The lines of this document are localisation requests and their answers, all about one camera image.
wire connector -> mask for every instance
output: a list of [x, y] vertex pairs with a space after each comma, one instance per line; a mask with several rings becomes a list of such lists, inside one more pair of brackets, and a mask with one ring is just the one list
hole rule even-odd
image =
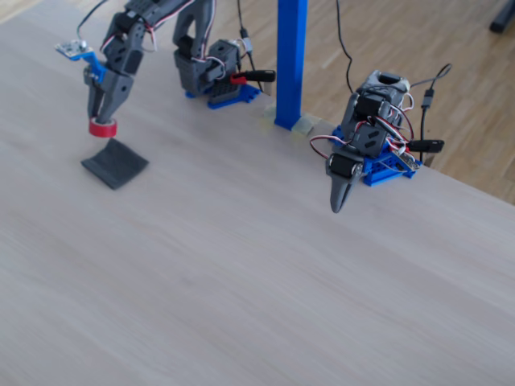
[[435, 91], [432, 88], [426, 90], [424, 94], [424, 100], [422, 101], [422, 108], [429, 109], [431, 107], [431, 103], [433, 103], [433, 97], [435, 96]]

black connector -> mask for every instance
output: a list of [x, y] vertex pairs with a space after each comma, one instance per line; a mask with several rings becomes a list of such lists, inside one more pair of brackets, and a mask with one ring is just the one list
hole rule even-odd
[[435, 90], [433, 88], [429, 88], [426, 90], [424, 94], [424, 100], [422, 101], [422, 108], [429, 109], [431, 107], [431, 103], [433, 103], [433, 97], [435, 96]]
[[242, 39], [248, 38], [249, 37], [249, 32], [247, 32], [247, 30], [245, 28], [241, 28], [240, 29], [240, 36], [241, 36]]
[[253, 82], [275, 82], [276, 74], [274, 70], [256, 70], [239, 72], [233, 75], [234, 78], [246, 78], [248, 81]]
[[420, 153], [440, 153], [443, 150], [445, 142], [440, 139], [427, 139], [421, 141], [411, 141], [408, 143], [410, 151]]

black wire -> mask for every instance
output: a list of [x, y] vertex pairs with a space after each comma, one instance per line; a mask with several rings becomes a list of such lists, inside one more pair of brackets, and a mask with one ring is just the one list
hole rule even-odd
[[[420, 140], [424, 140], [424, 124], [426, 122], [427, 109], [422, 109], [422, 121], [420, 122]], [[420, 162], [424, 163], [424, 153], [420, 152]]]
[[[422, 80], [420, 82], [414, 83], [411, 85], [411, 87], [418, 86], [419, 84], [429, 83], [431, 82], [431, 86], [429, 87], [429, 90], [434, 90], [436, 80], [442, 79], [445, 75], [449, 73], [449, 71], [452, 68], [452, 64], [447, 63], [445, 66], [440, 68], [440, 71], [438, 71], [438, 74], [434, 78]], [[429, 106], [422, 107], [422, 120], [420, 121], [420, 140], [422, 141], [424, 139], [424, 125], [426, 124], [426, 113], [429, 109]], [[420, 162], [424, 162], [424, 155], [423, 152], [420, 152]]]
[[347, 66], [347, 74], [346, 74], [347, 86], [348, 86], [348, 89], [350, 90], [351, 94], [353, 94], [354, 92], [352, 90], [351, 81], [349, 79], [349, 73], [351, 71], [351, 65], [352, 65], [352, 57], [347, 52], [347, 48], [345, 47], [344, 39], [341, 36], [340, 0], [336, 0], [336, 9], [338, 11], [338, 17], [337, 17], [337, 19], [338, 19], [338, 37], [340, 38], [341, 47], [344, 49], [344, 54], [345, 54], [345, 56], [348, 57], [348, 66]]
[[452, 64], [448, 63], [448, 64], [446, 64], [445, 66], [442, 67], [442, 69], [439, 71], [437, 76], [435, 76], [434, 78], [429, 78], [429, 79], [421, 80], [421, 81], [419, 81], [417, 83], [413, 83], [411, 85], [411, 88], [413, 88], [415, 86], [419, 86], [420, 84], [433, 82], [433, 83], [431, 83], [431, 90], [432, 90], [433, 87], [435, 86], [436, 80], [442, 79], [445, 75], [447, 75], [449, 73], [451, 68], [452, 68]]
[[[249, 36], [248, 36], [247, 30], [245, 29], [245, 27], [243, 27], [243, 19], [241, 18], [240, 0], [237, 0], [237, 4], [238, 4], [238, 18], [240, 19], [240, 36], [242, 39], [245, 39], [245, 38], [248, 38]], [[254, 66], [254, 59], [252, 57], [252, 52], [247, 52], [247, 56], [249, 57], [250, 67], [252, 67], [252, 71], [256, 71], [256, 66]], [[263, 87], [261, 86], [261, 82], [258, 82], [257, 85], [259, 86], [259, 89], [261, 90], [261, 92], [263, 92]]]
[[82, 40], [82, 36], [80, 36], [80, 28], [84, 23], [86, 23], [89, 19], [89, 17], [98, 9], [101, 7], [102, 4], [105, 2], [108, 2], [108, 0], [101, 0], [98, 4], [96, 4], [89, 12], [88, 14], [82, 19], [80, 24], [77, 26], [77, 36], [79, 37], [79, 40]]
[[243, 30], [243, 19], [241, 18], [241, 3], [238, 0], [238, 18], [240, 19], [240, 28]]

wooden floor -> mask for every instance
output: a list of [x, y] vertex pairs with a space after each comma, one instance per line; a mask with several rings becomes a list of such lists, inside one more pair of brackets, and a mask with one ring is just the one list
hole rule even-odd
[[273, 98], [186, 99], [164, 39], [117, 115], [150, 165], [111, 191], [49, 49], [78, 17], [0, 26], [1, 386], [513, 386], [515, 207], [422, 168], [335, 216]]
[[[97, 0], [69, 0], [89, 10]], [[341, 0], [345, 40], [355, 58], [356, 87], [373, 69], [408, 77], [433, 76], [445, 63], [454, 69], [437, 85], [427, 116], [427, 137], [447, 142], [432, 167], [515, 203], [515, 28], [493, 35], [488, 25], [505, 0]], [[0, 19], [32, 0], [2, 0]], [[110, 1], [97, 17], [110, 19], [123, 1]], [[236, 38], [236, 0], [218, 0], [212, 37]], [[275, 68], [277, 0], [242, 0], [260, 68]], [[69, 31], [73, 38], [74, 31]], [[159, 39], [169, 40], [163, 33]], [[334, 0], [310, 2], [303, 108], [338, 123], [349, 92], [347, 59], [336, 37]], [[424, 87], [414, 90], [420, 106]], [[418, 127], [419, 109], [411, 114]]]

floor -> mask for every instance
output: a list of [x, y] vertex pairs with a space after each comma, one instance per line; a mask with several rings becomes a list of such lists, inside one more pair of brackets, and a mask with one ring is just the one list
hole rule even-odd
[[[96, 1], [69, 0], [86, 11]], [[446, 148], [431, 167], [515, 203], [515, 28], [503, 36], [488, 25], [505, 0], [342, 0], [342, 22], [354, 56], [356, 87], [373, 69], [409, 80], [426, 79], [447, 62], [454, 67], [436, 86], [426, 119], [427, 138]], [[29, 7], [32, 0], [3, 0], [0, 19]], [[238, 36], [236, 0], [218, 0], [212, 38]], [[109, 19], [121, 1], [104, 5], [97, 17]], [[245, 25], [253, 37], [260, 68], [275, 68], [277, 1], [242, 0]], [[159, 39], [169, 39], [160, 35]], [[336, 36], [333, 0], [310, 2], [303, 108], [338, 123], [349, 91], [347, 59]], [[424, 87], [414, 89], [420, 105]], [[419, 109], [411, 120], [418, 127]]]

